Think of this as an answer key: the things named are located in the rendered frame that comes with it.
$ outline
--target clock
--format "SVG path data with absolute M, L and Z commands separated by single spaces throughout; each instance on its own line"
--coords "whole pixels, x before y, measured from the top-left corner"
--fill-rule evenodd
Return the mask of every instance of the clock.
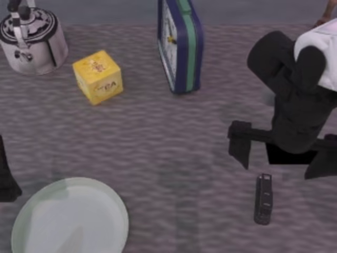
M 170 90 L 200 88 L 204 36 L 190 0 L 158 0 L 157 41 Z

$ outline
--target yellow cube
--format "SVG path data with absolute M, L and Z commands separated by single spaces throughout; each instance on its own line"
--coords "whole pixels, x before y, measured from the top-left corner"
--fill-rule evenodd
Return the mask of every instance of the yellow cube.
M 123 91 L 120 67 L 104 51 L 73 64 L 77 84 L 92 105 L 97 105 Z

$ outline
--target silver kettle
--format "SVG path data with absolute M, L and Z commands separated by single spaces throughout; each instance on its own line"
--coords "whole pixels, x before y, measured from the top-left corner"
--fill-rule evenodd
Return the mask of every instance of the silver kettle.
M 16 72 L 42 75 L 56 70 L 68 56 L 60 21 L 50 11 L 37 8 L 34 0 L 10 0 L 10 12 L 0 23 L 0 45 Z

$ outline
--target gray wall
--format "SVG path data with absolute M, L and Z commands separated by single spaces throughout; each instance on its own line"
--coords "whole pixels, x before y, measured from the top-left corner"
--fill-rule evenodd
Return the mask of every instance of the gray wall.
M 0 17 L 8 0 L 0 0 Z M 63 23 L 155 24 L 157 0 L 36 0 Z M 194 0 L 204 24 L 310 24 L 327 0 Z

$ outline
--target clock face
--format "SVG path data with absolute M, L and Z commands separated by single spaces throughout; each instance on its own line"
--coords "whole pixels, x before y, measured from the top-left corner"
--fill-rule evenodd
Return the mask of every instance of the clock face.
M 163 1 L 163 19 L 162 19 L 162 46 L 166 65 L 171 77 L 171 81 L 175 82 L 177 68 L 177 29 L 172 19 L 172 15 L 166 0 Z

